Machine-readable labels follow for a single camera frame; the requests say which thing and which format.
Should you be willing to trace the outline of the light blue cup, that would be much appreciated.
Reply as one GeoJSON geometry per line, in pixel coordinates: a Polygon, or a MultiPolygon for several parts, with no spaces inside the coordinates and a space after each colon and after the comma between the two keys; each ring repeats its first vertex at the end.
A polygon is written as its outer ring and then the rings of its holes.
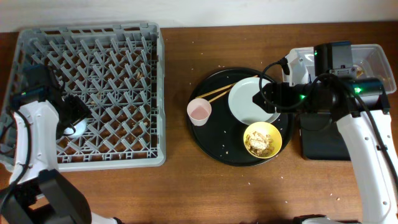
{"type": "Polygon", "coordinates": [[[79,123],[74,125],[72,128],[66,128],[63,135],[72,139],[82,136],[87,130],[88,121],[87,119],[81,120],[79,123]]]}

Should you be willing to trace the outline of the yellow bowl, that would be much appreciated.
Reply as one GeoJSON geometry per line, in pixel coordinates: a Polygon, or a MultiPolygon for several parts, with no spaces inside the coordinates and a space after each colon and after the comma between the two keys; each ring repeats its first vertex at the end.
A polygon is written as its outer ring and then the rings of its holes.
{"type": "Polygon", "coordinates": [[[273,124],[256,122],[246,128],[243,143],[250,155],[271,159],[282,150],[282,135],[273,124]]]}

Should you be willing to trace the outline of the white round plate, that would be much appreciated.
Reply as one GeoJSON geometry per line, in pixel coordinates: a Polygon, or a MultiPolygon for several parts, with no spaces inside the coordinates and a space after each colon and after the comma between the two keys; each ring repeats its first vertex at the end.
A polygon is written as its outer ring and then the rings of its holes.
{"type": "Polygon", "coordinates": [[[244,78],[234,84],[228,95],[228,106],[238,121],[251,125],[256,122],[272,123],[277,120],[279,113],[266,113],[252,102],[253,96],[258,92],[259,77],[244,78]]]}

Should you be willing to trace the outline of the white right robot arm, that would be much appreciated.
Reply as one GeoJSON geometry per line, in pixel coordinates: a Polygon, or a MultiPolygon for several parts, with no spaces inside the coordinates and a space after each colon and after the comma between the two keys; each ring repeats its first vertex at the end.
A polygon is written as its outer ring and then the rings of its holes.
{"type": "Polygon", "coordinates": [[[268,113],[330,113],[353,165],[363,223],[397,223],[397,154],[380,80],[325,73],[311,84],[260,84],[252,101],[268,113]]]}

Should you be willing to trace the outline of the pink plastic cup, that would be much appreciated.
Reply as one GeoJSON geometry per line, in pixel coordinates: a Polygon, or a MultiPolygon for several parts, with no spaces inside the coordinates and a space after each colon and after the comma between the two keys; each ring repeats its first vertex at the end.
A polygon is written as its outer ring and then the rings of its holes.
{"type": "Polygon", "coordinates": [[[212,107],[209,101],[195,98],[187,105],[187,114],[194,126],[203,126],[209,119],[212,107]]]}

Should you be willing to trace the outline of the wooden chopstick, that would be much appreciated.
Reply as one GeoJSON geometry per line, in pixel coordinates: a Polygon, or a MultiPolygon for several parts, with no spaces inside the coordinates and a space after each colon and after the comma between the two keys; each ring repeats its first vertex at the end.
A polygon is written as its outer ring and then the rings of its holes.
{"type": "Polygon", "coordinates": [[[203,98],[203,97],[212,95],[212,94],[214,94],[214,93],[217,93],[217,92],[220,92],[220,91],[223,91],[223,90],[227,90],[228,88],[231,88],[232,86],[234,86],[236,83],[237,83],[237,82],[232,83],[232,84],[229,84],[229,85],[226,85],[226,86],[223,86],[223,87],[218,88],[218,89],[215,89],[215,90],[210,91],[210,92],[208,92],[208,93],[204,93],[204,94],[202,94],[202,95],[196,96],[196,98],[203,98]]]}
{"type": "Polygon", "coordinates": [[[225,96],[227,93],[229,93],[231,91],[231,89],[224,91],[223,93],[217,95],[216,97],[212,98],[209,100],[209,103],[214,102],[215,100],[221,98],[222,96],[225,96]]]}

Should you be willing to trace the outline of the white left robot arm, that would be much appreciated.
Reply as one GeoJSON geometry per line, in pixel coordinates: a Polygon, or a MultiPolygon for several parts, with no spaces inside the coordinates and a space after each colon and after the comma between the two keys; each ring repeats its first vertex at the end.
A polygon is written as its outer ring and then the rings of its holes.
{"type": "Polygon", "coordinates": [[[93,213],[85,196],[58,170],[55,155],[57,93],[43,89],[12,97],[17,125],[16,164],[1,190],[1,215],[8,223],[120,223],[93,213]]]}

